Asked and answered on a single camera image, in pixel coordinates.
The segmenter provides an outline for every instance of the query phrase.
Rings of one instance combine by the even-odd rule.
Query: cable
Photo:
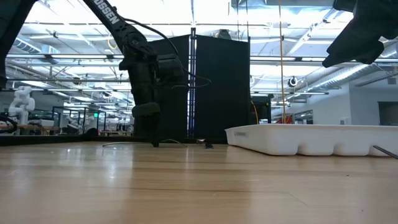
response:
[[[282,40],[282,0],[279,0],[279,37],[280,37],[280,82],[282,84],[282,102],[284,107],[282,124],[286,123],[286,106],[285,106],[285,91],[284,91],[284,60],[283,60],[283,40]]]
[[[140,23],[140,22],[138,22],[138,21],[135,21],[134,19],[126,19],[126,18],[123,18],[123,19],[124,19],[125,21],[128,21],[128,22],[133,22],[133,23],[135,23],[135,24],[137,24],[137,25],[139,25],[139,26],[141,26],[141,27],[143,27],[143,28],[149,29],[150,31],[155,32],[156,34],[159,34],[161,37],[163,37],[165,40],[167,40],[167,41],[169,42],[169,44],[172,46],[172,48],[173,48],[175,54],[178,55],[178,50],[177,50],[177,48],[175,47],[175,45],[173,44],[173,42],[172,42],[166,35],[164,35],[163,33],[161,33],[161,31],[158,31],[158,30],[156,30],[156,29],[154,29],[154,28],[151,28],[151,27],[149,27],[149,26],[147,26],[147,25],[145,25],[145,24],[142,24],[142,23]],[[207,80],[208,83],[207,83],[207,84],[204,84],[204,85],[201,85],[201,86],[195,86],[195,87],[190,87],[190,86],[188,86],[188,85],[175,85],[175,86],[172,87],[172,89],[177,88],[177,87],[184,87],[184,88],[195,89],[195,88],[202,88],[202,87],[205,87],[205,86],[208,86],[208,85],[211,84],[211,80],[210,80],[210,79],[205,78],[205,77],[200,77],[200,76],[198,76],[198,75],[194,75],[193,73],[189,72],[189,71],[188,71],[186,68],[184,68],[184,67],[183,67],[182,69],[183,69],[185,72],[187,72],[189,75],[191,75],[191,76],[193,76],[193,77],[195,77],[195,78],[201,78],[201,79]]]
[[[11,134],[11,133],[14,133],[14,132],[16,132],[18,130],[18,124],[15,121],[13,121],[12,119],[0,115],[0,121],[6,122],[6,123],[10,122],[12,124],[12,129],[0,130],[0,134],[3,134],[3,133]]]
[[[191,87],[191,86],[188,86],[188,85],[175,85],[175,86],[173,86],[173,87],[172,87],[172,89],[174,89],[174,88],[178,88],[178,87],[184,87],[184,88],[196,89],[196,88],[202,88],[202,87],[205,87],[205,86],[211,85],[211,80],[210,80],[210,79],[208,79],[208,78],[205,78],[205,77],[201,77],[201,76],[199,76],[199,75],[194,75],[194,74],[192,74],[191,72],[189,72],[189,71],[188,71],[186,68],[183,68],[183,70],[184,70],[184,72],[187,72],[189,75],[191,75],[191,76],[193,76],[193,77],[195,77],[195,78],[201,78],[201,79],[204,79],[204,80],[206,80],[206,81],[207,81],[207,83],[206,83],[206,84],[204,84],[204,85],[195,86],[195,87]]]
[[[254,103],[253,103],[253,101],[251,100],[250,101],[251,102],[251,104],[253,105],[253,107],[254,107],[254,112],[256,113],[256,118],[257,118],[257,124],[259,124],[259,115],[257,114],[257,108],[256,108],[256,106],[254,105]]]
[[[110,40],[108,39],[108,46],[109,46],[109,48],[110,49],[112,49],[112,50],[116,50],[117,49],[117,47],[118,47],[118,45],[116,44],[116,47],[113,47],[112,45],[111,45],[111,42],[110,42]]]
[[[160,31],[158,31],[158,30],[156,30],[156,29],[154,29],[154,28],[151,28],[151,27],[149,27],[149,26],[147,26],[147,25],[145,25],[145,24],[142,24],[142,23],[140,23],[140,22],[138,22],[138,21],[135,21],[134,19],[126,19],[126,18],[123,18],[123,19],[124,19],[125,21],[133,22],[133,23],[135,23],[135,24],[137,24],[137,25],[139,25],[139,26],[141,26],[141,27],[143,27],[143,28],[145,28],[145,29],[149,29],[150,31],[159,34],[161,37],[163,37],[165,40],[167,40],[167,41],[169,42],[169,44],[173,47],[173,50],[174,50],[175,54],[178,55],[178,50],[177,50],[177,48],[174,46],[173,42],[172,42],[166,35],[164,35],[163,33],[161,33]]]

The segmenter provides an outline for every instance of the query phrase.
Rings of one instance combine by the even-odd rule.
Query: black cable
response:
[[[16,131],[18,130],[18,124],[17,124],[15,121],[13,121],[12,119],[0,115],[0,121],[3,121],[3,122],[10,122],[10,123],[12,124],[12,129],[0,130],[0,134],[3,134],[3,133],[9,133],[9,134],[11,134],[11,133],[14,133],[14,132],[16,132]]]
[[[174,49],[175,54],[178,55],[178,50],[177,50],[177,48],[175,47],[175,45],[173,44],[173,42],[172,42],[166,35],[164,35],[163,33],[161,33],[161,31],[158,31],[158,30],[156,30],[156,29],[154,29],[154,28],[151,28],[151,27],[149,27],[149,26],[147,26],[147,25],[145,25],[145,24],[142,24],[142,23],[140,23],[140,22],[138,22],[138,21],[135,21],[134,19],[126,19],[126,18],[123,18],[123,19],[124,19],[125,21],[133,22],[133,23],[135,23],[135,24],[137,24],[137,25],[139,25],[139,26],[141,26],[141,27],[143,27],[143,28],[149,29],[150,31],[155,32],[156,34],[159,34],[161,37],[163,37],[165,40],[167,40],[167,41],[169,42],[169,44],[170,44],[170,45],[172,46],[172,48]],[[183,69],[185,72],[187,72],[189,75],[191,75],[191,76],[193,76],[193,77],[195,77],[195,78],[204,79],[204,80],[206,80],[208,83],[207,83],[207,84],[204,84],[204,85],[196,86],[196,87],[190,87],[190,86],[188,86],[188,85],[175,85],[175,86],[172,87],[172,89],[174,89],[174,88],[176,88],[176,87],[184,87],[184,88],[191,88],[191,89],[194,89],[194,88],[205,87],[205,86],[208,86],[208,85],[211,84],[211,80],[210,80],[210,79],[205,78],[205,77],[201,77],[201,76],[198,76],[198,75],[194,75],[193,73],[189,72],[189,71],[188,71],[186,68],[184,68],[184,67],[183,67],[182,69]]]
[[[152,27],[149,27],[149,26],[147,26],[147,25],[145,25],[145,24],[142,24],[142,23],[140,23],[140,22],[138,22],[138,21],[135,21],[134,19],[126,19],[126,18],[123,18],[123,19],[124,19],[125,21],[133,22],[133,23],[135,23],[135,24],[137,24],[137,25],[139,25],[139,26],[141,26],[141,27],[143,27],[143,28],[149,29],[150,31],[159,34],[161,37],[163,37],[165,40],[167,40],[167,41],[169,42],[169,44],[173,47],[173,50],[174,50],[175,54],[178,55],[178,50],[177,50],[177,48],[174,46],[173,42],[172,42],[166,35],[164,35],[163,33],[161,33],[161,31],[156,30],[156,29],[154,29],[154,28],[152,28]]]
[[[201,79],[206,80],[207,83],[204,84],[204,85],[195,86],[195,87],[191,87],[191,86],[188,86],[188,85],[175,85],[175,86],[172,87],[172,89],[178,88],[178,87],[184,87],[184,88],[189,88],[189,89],[196,89],[196,88],[202,88],[202,87],[205,87],[205,86],[208,86],[208,85],[211,84],[211,80],[210,80],[210,79],[205,78],[205,77],[201,77],[201,76],[199,76],[199,75],[194,75],[194,74],[192,74],[191,72],[189,72],[189,71],[188,71],[187,69],[185,69],[185,68],[183,68],[183,70],[184,70],[184,72],[187,72],[189,75],[191,75],[191,76],[193,76],[193,77],[195,77],[195,78],[201,78]]]

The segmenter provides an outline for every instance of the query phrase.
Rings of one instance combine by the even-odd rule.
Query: ceiling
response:
[[[352,13],[332,9],[333,0],[286,0],[282,1],[281,18],[275,0],[108,0],[118,13],[135,19],[165,34],[175,37],[190,33],[196,27],[197,34],[215,36],[220,29],[228,29],[234,40],[248,41],[251,37],[253,57],[280,57],[280,25],[282,21],[282,55],[286,57],[326,57],[326,49],[353,18]],[[137,27],[149,41],[161,37],[149,30]],[[37,1],[22,27],[18,38],[42,49],[51,46],[58,54],[121,54],[114,49],[115,43],[108,30],[85,5],[83,0]],[[26,54],[13,47],[10,54]],[[27,66],[49,77],[81,77],[88,79],[125,80],[126,73],[118,71],[119,60],[62,59],[63,66],[53,66],[40,60],[12,58],[14,63]],[[76,66],[93,63],[102,66]],[[285,82],[292,76],[299,80],[319,80],[324,72],[320,63],[289,64],[284,66]],[[269,63],[251,65],[251,88],[256,90],[280,90],[280,66]],[[21,74],[9,73],[10,77]],[[128,90],[129,83],[90,84],[55,82],[62,88],[105,88]],[[97,93],[91,97],[100,99]]]

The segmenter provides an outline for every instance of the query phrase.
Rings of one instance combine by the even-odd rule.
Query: ceiling duct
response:
[[[385,57],[396,58],[398,57],[397,48],[397,44],[392,44],[385,49],[383,55],[385,55]],[[341,86],[352,80],[356,80],[358,78],[370,75],[380,70],[380,67],[376,63],[373,63],[371,65],[357,65],[352,68],[342,68],[337,72],[334,72],[327,77],[322,78],[321,80],[319,80],[319,82],[316,82],[313,86],[306,90],[310,92],[330,90],[334,87]]]
[[[250,8],[259,8],[267,6],[267,0],[231,0],[231,7],[236,9],[239,7],[246,7],[246,2]]]
[[[52,46],[49,45],[45,45],[45,44],[36,44],[39,45],[40,47],[36,47],[33,44],[30,44],[29,41],[25,41],[23,39],[27,39],[24,38],[24,36],[19,36],[15,39],[13,46],[23,50],[29,54],[59,54],[60,51],[53,48]],[[51,63],[53,65],[59,63],[59,59],[53,59],[53,58],[48,58],[48,59],[40,59],[42,62],[47,62],[47,63]]]
[[[18,37],[15,39],[13,46],[30,54],[41,53],[40,49]]]
[[[248,8],[264,8],[270,6],[278,6],[279,0],[231,0],[231,7],[236,9],[239,7],[246,7],[246,1],[248,2]],[[332,7],[333,0],[316,0],[316,1],[306,1],[306,0],[283,0],[283,6],[308,6],[308,7]]]

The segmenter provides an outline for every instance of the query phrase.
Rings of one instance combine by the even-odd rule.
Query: wall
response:
[[[343,85],[340,90],[329,90],[328,92],[329,95],[308,97],[307,103],[293,103],[290,108],[287,108],[286,113],[313,110],[314,124],[339,125],[341,119],[344,119],[346,124],[351,124],[349,86]]]
[[[63,100],[59,96],[45,95],[40,91],[31,93],[31,97],[35,99],[35,108],[38,110],[52,111],[53,106],[63,106]],[[0,93],[0,112],[4,112],[14,100],[14,93]]]
[[[351,86],[349,97],[353,125],[380,125],[378,102],[398,102],[398,90]]]

